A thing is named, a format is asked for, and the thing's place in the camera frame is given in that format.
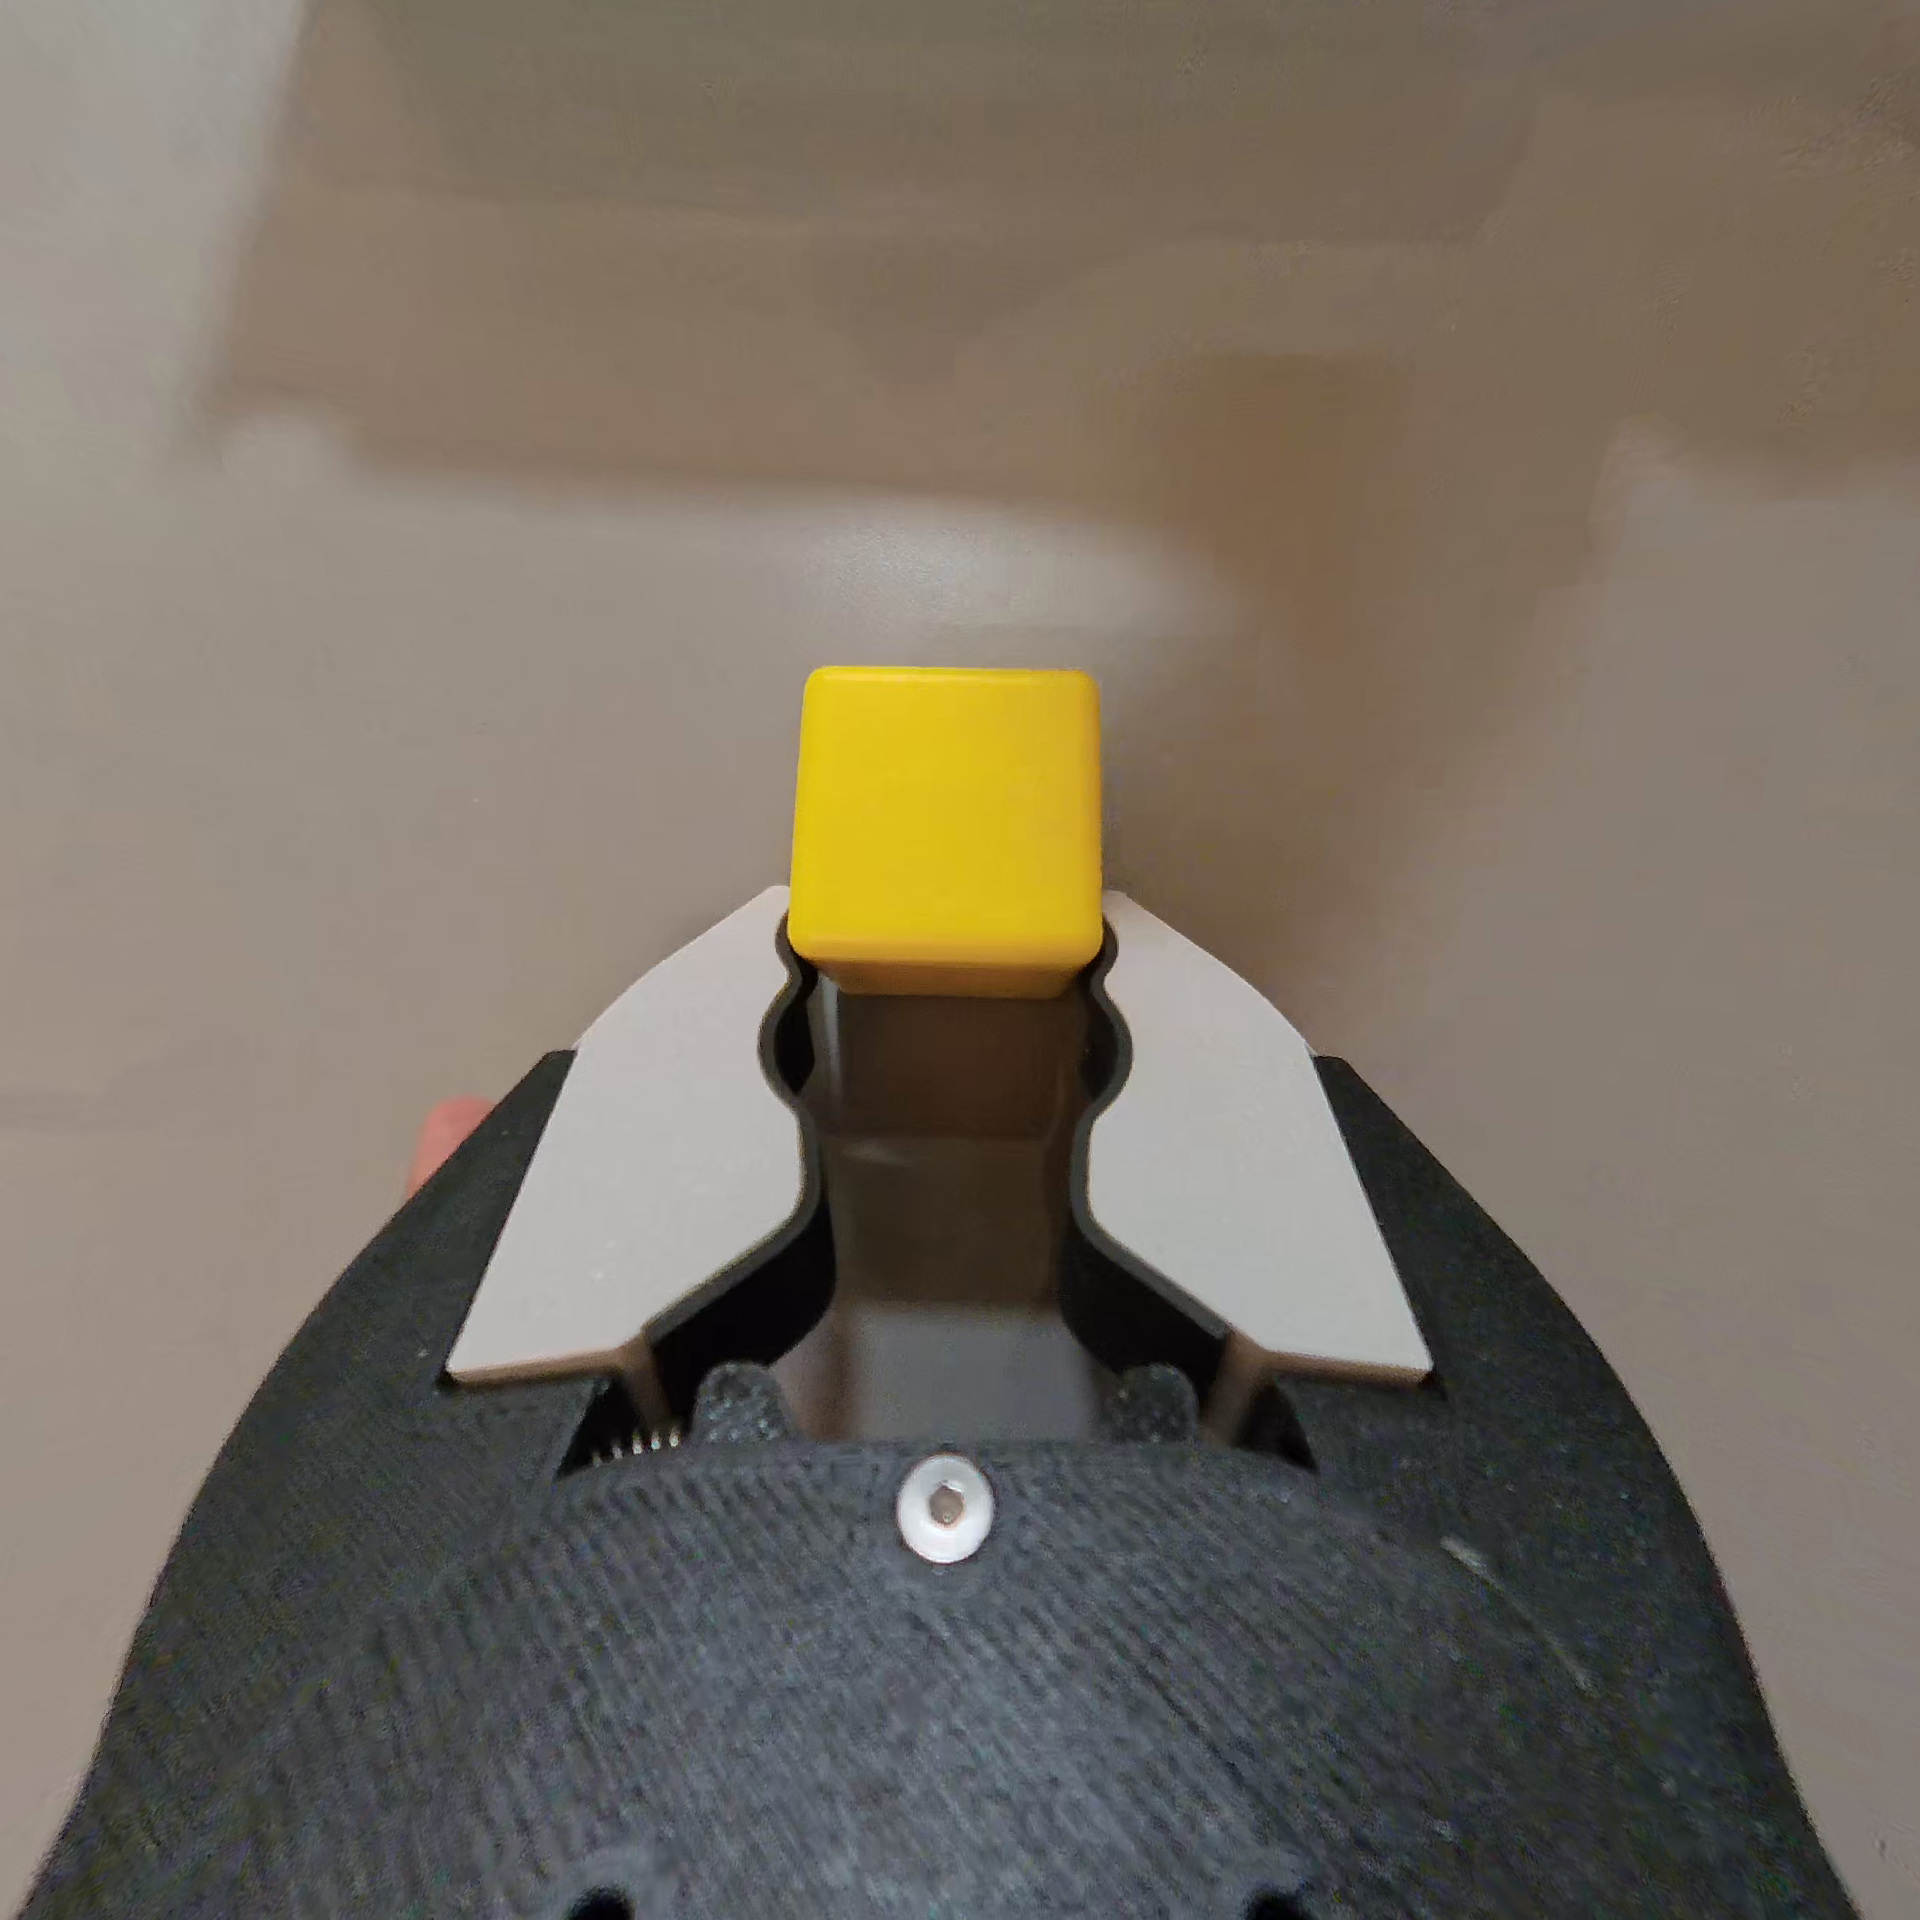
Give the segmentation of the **person's left hand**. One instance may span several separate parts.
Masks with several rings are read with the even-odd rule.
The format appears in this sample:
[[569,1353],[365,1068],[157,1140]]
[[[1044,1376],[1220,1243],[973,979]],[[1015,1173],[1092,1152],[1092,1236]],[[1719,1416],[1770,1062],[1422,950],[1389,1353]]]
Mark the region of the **person's left hand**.
[[403,1204],[491,1128],[494,1097],[453,1094],[422,1113]]

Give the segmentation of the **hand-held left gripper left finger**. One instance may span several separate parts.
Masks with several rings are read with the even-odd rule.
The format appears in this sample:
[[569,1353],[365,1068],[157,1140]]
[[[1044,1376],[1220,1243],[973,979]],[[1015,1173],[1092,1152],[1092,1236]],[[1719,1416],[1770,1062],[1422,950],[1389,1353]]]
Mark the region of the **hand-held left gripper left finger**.
[[652,964],[566,1062],[450,1381],[625,1381],[694,1424],[718,1365],[775,1365],[835,1303],[807,1121],[810,969],[789,882]]

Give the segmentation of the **yellow cube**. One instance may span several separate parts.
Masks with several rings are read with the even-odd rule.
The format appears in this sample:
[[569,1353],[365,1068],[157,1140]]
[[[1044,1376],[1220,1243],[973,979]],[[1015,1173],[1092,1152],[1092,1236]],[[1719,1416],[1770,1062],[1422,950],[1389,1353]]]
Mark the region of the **yellow cube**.
[[847,991],[1057,998],[1099,950],[1099,683],[810,672],[789,941]]

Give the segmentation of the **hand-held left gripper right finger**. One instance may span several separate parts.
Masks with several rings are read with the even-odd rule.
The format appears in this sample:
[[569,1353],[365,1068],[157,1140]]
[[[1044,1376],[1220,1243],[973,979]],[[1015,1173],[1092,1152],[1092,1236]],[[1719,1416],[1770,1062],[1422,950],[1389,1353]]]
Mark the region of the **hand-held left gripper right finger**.
[[1220,950],[1099,899],[1068,1140],[1057,1312],[1108,1365],[1177,1365],[1210,1443],[1277,1381],[1422,1392],[1432,1343],[1339,1140],[1328,1062]]

